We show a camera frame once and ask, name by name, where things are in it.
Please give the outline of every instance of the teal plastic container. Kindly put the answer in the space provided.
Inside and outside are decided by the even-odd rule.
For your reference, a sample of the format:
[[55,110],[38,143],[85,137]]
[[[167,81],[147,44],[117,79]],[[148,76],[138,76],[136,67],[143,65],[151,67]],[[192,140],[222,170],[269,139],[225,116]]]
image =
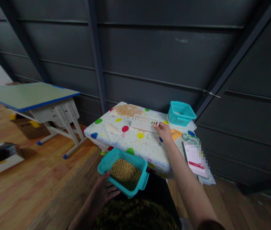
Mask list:
[[125,161],[132,164],[134,167],[139,169],[142,174],[139,179],[138,184],[136,185],[136,188],[133,191],[128,190],[124,186],[122,186],[119,182],[117,182],[114,178],[111,176],[107,179],[111,184],[113,184],[115,187],[117,187],[123,194],[125,194],[128,198],[134,197],[139,190],[144,190],[145,186],[148,181],[149,173],[146,172],[147,168],[147,161],[143,160],[140,157],[136,157],[134,155],[131,155],[129,153],[126,153],[119,149],[112,149],[110,152],[107,153],[101,160],[101,162],[98,165],[98,172],[103,175],[106,172],[110,170],[112,165],[118,160],[118,159],[124,159]]
[[196,115],[189,104],[171,101],[168,119],[173,125],[186,127],[191,120],[196,119]]

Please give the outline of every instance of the white plastic comb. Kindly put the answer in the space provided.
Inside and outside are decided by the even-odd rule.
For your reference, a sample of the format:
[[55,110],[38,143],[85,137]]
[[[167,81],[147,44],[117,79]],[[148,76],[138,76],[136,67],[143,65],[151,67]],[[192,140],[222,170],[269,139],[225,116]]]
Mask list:
[[133,120],[131,122],[130,127],[143,129],[152,133],[158,133],[157,130],[155,130],[155,128],[152,125],[156,124],[159,126],[159,122],[160,120],[157,118],[151,118],[151,117],[135,114],[133,116]]

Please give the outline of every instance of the blue desk edge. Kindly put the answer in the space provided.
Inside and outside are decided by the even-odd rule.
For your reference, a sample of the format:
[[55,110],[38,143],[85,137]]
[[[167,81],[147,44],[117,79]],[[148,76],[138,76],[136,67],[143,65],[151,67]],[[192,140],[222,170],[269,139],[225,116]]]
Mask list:
[[74,96],[77,96],[77,95],[80,95],[80,94],[81,94],[81,93],[78,92],[78,93],[76,93],[76,94],[72,94],[72,95],[69,95],[69,96],[61,97],[61,98],[58,98],[58,99],[54,99],[54,100],[51,100],[51,101],[43,102],[43,103],[36,104],[36,105],[33,105],[33,106],[29,106],[29,107],[22,108],[22,109],[17,109],[17,108],[15,108],[15,107],[13,107],[13,106],[11,106],[11,105],[8,105],[8,104],[6,104],[6,103],[3,103],[3,102],[1,102],[1,101],[0,101],[0,104],[4,105],[4,106],[6,106],[6,107],[8,107],[8,108],[10,108],[10,109],[13,109],[13,110],[15,110],[15,111],[17,111],[17,112],[25,112],[25,111],[28,111],[28,110],[32,110],[32,109],[36,109],[36,108],[42,107],[42,106],[44,106],[44,105],[52,104],[52,103],[54,103],[54,102],[62,101],[62,100],[64,100],[64,99],[68,99],[68,98],[71,98],[71,97],[74,97]]

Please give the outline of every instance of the polka dot tablecloth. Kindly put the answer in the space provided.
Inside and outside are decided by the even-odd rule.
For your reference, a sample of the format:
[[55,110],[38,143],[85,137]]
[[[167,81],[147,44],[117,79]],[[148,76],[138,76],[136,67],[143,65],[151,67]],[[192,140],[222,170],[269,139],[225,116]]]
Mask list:
[[[160,177],[166,179],[173,178],[173,172],[163,140],[159,134],[148,131],[140,132],[138,129],[130,127],[132,117],[119,116],[115,110],[117,106],[124,104],[126,103],[118,103],[101,118],[97,119],[84,130],[84,135],[98,145],[102,151],[109,152],[113,148],[118,148],[148,161],[148,167]],[[145,116],[158,118],[165,124],[168,124],[165,113],[153,111],[148,108],[139,108],[143,110]],[[175,141],[175,144],[178,146],[183,157],[185,157],[183,141],[183,138],[179,137]]]

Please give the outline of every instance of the camouflage clothing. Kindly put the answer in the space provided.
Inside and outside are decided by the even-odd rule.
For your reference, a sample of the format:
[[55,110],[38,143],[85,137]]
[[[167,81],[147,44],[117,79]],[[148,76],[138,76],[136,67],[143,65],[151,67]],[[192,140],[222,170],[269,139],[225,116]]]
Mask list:
[[101,210],[95,229],[179,229],[163,206],[150,200],[111,200]]

